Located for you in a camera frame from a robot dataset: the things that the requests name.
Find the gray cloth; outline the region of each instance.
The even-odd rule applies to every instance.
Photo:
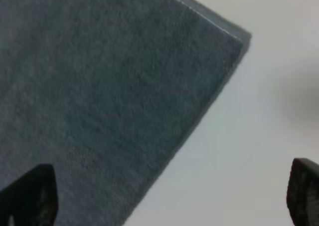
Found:
[[[57,226],[118,226],[243,43],[176,0],[0,0],[0,189],[55,167]]]

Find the black plastic piece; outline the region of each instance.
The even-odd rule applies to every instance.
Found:
[[[0,226],[52,226],[57,212],[51,165],[35,167],[0,192]]]
[[[294,159],[287,206],[295,226],[319,226],[318,164],[309,159]]]

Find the white surface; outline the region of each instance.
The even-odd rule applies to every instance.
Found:
[[[319,0],[197,1],[250,49],[126,226],[292,226],[292,160],[319,162]]]

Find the gray felt mat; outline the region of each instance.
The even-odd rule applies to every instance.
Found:
[[[57,226],[121,225],[244,50],[178,0],[0,0],[0,189],[52,163]]]

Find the white table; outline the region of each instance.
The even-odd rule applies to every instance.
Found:
[[[319,163],[319,0],[197,1],[250,49],[126,226],[292,226],[292,160]]]

